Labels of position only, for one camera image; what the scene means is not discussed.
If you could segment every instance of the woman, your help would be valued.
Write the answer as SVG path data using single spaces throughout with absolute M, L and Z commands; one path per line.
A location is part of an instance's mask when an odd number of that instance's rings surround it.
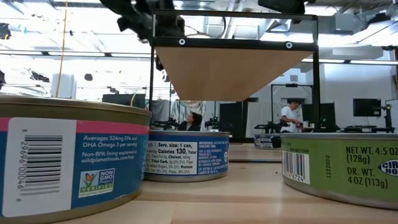
M 187 120 L 182 122 L 178 127 L 179 131 L 200 131 L 201 115 L 197 113 L 190 113 Z

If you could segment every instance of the wooden table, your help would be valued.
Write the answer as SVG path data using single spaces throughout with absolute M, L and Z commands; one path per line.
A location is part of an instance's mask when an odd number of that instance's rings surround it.
M 256 149 L 253 144 L 230 144 L 230 162 L 281 162 L 280 149 Z
M 277 163 L 230 164 L 218 180 L 146 182 L 132 202 L 62 224 L 393 224 L 398 212 L 326 200 L 282 182 Z

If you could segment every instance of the man in white shirt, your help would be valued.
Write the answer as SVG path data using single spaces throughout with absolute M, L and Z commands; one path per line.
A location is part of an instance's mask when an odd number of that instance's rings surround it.
M 280 115 L 283 122 L 287 123 L 287 127 L 282 127 L 282 133 L 297 133 L 301 121 L 299 120 L 298 113 L 295 113 L 300 108 L 301 103 L 298 100 L 292 100 L 288 106 L 281 109 Z

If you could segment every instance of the wooden board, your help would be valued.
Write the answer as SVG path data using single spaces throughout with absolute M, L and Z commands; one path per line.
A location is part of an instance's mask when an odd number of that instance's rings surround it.
M 334 202 L 283 184 L 280 164 L 230 164 L 197 183 L 146 182 L 136 200 L 60 224 L 392 224 L 397 211 Z
M 252 144 L 230 144 L 230 162 L 281 162 L 280 149 L 256 149 Z
M 243 101 L 312 52 L 156 47 L 181 100 Z

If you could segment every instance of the pink label stripe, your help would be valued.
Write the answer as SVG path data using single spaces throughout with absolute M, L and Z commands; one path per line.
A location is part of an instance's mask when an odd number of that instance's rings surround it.
M 0 131 L 8 131 L 8 123 L 11 118 L 0 118 Z
M 149 127 L 139 124 L 125 124 L 104 121 L 77 121 L 76 133 L 149 134 Z

